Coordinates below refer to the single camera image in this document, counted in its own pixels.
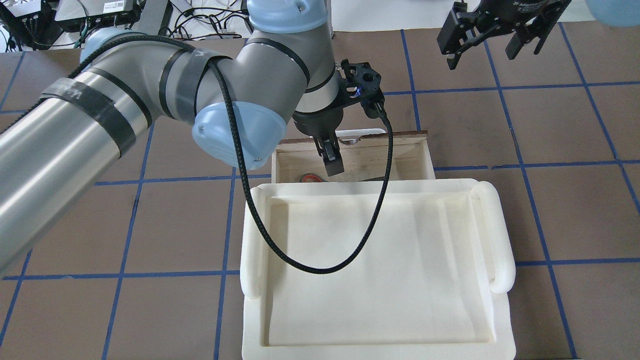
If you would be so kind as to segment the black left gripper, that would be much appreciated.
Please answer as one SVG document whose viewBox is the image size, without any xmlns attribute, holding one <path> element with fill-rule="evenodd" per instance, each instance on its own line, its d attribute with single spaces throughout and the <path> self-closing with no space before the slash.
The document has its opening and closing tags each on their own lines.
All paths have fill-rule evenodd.
<svg viewBox="0 0 640 360">
<path fill-rule="evenodd" d="M 329 108 L 315 112 L 296 111 L 292 115 L 297 130 L 313 137 L 318 155 L 322 157 L 329 177 L 345 171 L 339 145 L 333 140 L 326 140 L 336 137 L 336 129 L 342 123 L 344 113 L 342 108 Z"/>
</svg>

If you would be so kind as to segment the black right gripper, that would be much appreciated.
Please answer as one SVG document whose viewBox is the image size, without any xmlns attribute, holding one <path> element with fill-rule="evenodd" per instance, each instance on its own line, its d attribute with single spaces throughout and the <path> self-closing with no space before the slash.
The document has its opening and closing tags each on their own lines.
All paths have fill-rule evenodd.
<svg viewBox="0 0 640 360">
<path fill-rule="evenodd" d="M 514 60 L 522 48 L 535 38 L 538 55 L 560 16 L 571 0 L 481 0 L 472 11 L 469 4 L 457 1 L 445 19 L 437 36 L 437 44 L 452 71 L 462 54 L 483 43 L 493 28 L 499 34 L 515 32 L 505 48 L 506 57 Z"/>
</svg>

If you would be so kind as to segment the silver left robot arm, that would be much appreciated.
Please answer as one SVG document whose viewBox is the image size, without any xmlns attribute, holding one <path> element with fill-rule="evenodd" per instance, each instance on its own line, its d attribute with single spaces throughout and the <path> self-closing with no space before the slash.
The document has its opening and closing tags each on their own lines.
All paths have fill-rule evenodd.
<svg viewBox="0 0 640 360">
<path fill-rule="evenodd" d="M 237 166 L 224 96 L 247 169 L 262 167 L 292 116 L 338 93 L 324 0 L 249 0 L 253 32 L 230 57 L 134 30 L 101 29 L 81 63 L 1 133 L 1 274 L 159 117 L 191 128 L 211 157 Z"/>
</svg>

